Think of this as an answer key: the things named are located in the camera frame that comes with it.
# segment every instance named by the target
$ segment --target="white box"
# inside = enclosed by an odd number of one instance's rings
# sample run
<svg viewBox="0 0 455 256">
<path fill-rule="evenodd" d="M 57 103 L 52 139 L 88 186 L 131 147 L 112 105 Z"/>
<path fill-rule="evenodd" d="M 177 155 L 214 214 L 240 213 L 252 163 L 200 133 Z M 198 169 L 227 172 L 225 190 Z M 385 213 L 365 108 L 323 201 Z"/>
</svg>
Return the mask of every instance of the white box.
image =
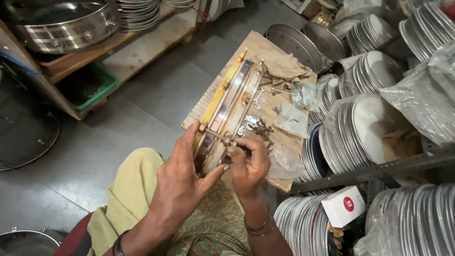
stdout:
<svg viewBox="0 0 455 256">
<path fill-rule="evenodd" d="M 365 212 L 365 202 L 356 186 L 345 187 L 322 200 L 330 224 L 342 228 Z"/>
</svg>

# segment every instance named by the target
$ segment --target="green plastic crate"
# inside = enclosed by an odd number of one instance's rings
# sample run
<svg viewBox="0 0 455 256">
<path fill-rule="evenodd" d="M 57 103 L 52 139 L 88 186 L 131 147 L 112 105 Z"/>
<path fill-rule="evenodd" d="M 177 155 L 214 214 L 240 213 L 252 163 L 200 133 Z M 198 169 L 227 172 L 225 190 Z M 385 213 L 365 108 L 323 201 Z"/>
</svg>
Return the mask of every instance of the green plastic crate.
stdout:
<svg viewBox="0 0 455 256">
<path fill-rule="evenodd" d="M 89 99 L 85 103 L 82 105 L 74 105 L 74 108 L 78 111 L 84 111 L 96 104 L 100 99 L 104 98 L 104 96 L 110 94 L 119 82 L 118 77 L 111 74 L 102 63 L 94 61 L 89 65 L 94 72 L 98 73 L 103 78 L 103 85 L 98 88 L 96 93 L 89 96 Z"/>
</svg>

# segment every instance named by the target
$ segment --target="gray floor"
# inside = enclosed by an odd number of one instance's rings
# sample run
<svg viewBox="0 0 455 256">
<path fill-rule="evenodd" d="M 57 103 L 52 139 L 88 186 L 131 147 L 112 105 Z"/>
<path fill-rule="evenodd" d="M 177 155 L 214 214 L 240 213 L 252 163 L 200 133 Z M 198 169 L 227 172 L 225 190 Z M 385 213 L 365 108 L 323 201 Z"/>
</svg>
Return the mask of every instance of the gray floor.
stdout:
<svg viewBox="0 0 455 256">
<path fill-rule="evenodd" d="M 279 0 L 244 0 L 214 22 L 208 39 L 177 46 L 143 69 L 105 106 L 82 122 L 62 115 L 61 135 L 38 161 L 0 174 L 0 234 L 12 227 L 69 231 L 105 205 L 105 188 L 134 149 L 151 147 L 166 158 L 180 124 L 250 30 L 273 23 L 302 27 L 304 19 Z M 264 186 L 270 204 L 276 191 Z"/>
</svg>

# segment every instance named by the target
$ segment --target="person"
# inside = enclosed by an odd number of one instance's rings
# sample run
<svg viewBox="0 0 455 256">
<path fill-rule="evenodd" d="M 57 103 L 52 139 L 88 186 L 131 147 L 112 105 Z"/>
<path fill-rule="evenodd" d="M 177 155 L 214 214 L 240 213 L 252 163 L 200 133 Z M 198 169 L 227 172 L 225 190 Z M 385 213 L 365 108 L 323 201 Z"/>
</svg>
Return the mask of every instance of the person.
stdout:
<svg viewBox="0 0 455 256">
<path fill-rule="evenodd" d="M 251 159 L 240 147 L 229 147 L 232 164 L 199 178 L 192 154 L 199 126 L 195 120 L 166 161 L 141 148 L 120 165 L 107 206 L 90 219 L 89 256 L 292 255 L 261 196 L 270 168 L 264 141 L 238 138 Z M 220 180 L 229 169 L 235 195 Z"/>
</svg>

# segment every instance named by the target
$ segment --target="hand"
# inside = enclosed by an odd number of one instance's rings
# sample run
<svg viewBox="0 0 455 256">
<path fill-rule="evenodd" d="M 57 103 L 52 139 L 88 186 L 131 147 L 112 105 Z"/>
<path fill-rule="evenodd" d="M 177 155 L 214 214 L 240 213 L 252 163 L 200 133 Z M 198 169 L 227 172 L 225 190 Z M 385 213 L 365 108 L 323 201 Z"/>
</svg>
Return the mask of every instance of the hand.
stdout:
<svg viewBox="0 0 455 256">
<path fill-rule="evenodd" d="M 256 199 L 259 186 L 270 169 L 270 158 L 261 136 L 238 138 L 237 144 L 251 150 L 251 160 L 246 159 L 245 152 L 239 147 L 227 150 L 233 162 L 233 187 L 240 201 Z"/>
<path fill-rule="evenodd" d="M 148 214 L 155 219 L 158 231 L 168 236 L 178 230 L 229 169 L 229 165 L 222 164 L 203 179 L 196 175 L 192 145 L 199 125 L 199 120 L 194 121 L 176 141 L 170 158 L 157 170 L 157 187 Z"/>
</svg>

